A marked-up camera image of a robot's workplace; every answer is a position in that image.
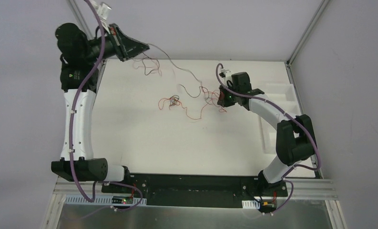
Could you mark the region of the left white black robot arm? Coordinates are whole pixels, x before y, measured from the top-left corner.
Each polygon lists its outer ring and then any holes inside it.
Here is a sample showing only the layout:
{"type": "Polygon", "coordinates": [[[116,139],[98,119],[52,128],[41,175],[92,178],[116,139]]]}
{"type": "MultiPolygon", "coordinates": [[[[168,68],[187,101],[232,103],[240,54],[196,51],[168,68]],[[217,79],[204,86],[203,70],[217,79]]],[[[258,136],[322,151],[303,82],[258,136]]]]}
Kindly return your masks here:
{"type": "Polygon", "coordinates": [[[89,40],[73,23],[59,26],[55,32],[61,51],[61,89],[66,106],[64,146],[51,171],[73,182],[114,181],[121,193],[128,192],[132,180],[125,176],[126,167],[112,165],[105,158],[94,158],[91,143],[92,110],[97,95],[101,57],[116,56],[125,62],[150,49],[149,45],[125,35],[116,24],[110,24],[99,38],[89,40]]]}

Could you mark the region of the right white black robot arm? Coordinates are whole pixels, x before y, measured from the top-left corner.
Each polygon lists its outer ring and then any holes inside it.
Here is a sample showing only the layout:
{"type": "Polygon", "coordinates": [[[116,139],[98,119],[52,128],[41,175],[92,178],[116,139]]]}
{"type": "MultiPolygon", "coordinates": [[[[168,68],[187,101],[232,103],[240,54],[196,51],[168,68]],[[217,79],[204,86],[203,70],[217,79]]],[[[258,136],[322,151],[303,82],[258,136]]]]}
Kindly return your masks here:
{"type": "Polygon", "coordinates": [[[312,121],[307,115],[286,112],[269,99],[260,89],[252,88],[246,72],[228,76],[216,73],[220,83],[218,105],[230,107],[238,104],[268,122],[276,131],[276,156],[258,174],[256,193],[270,195],[284,183],[285,177],[302,161],[317,155],[312,121]]]}

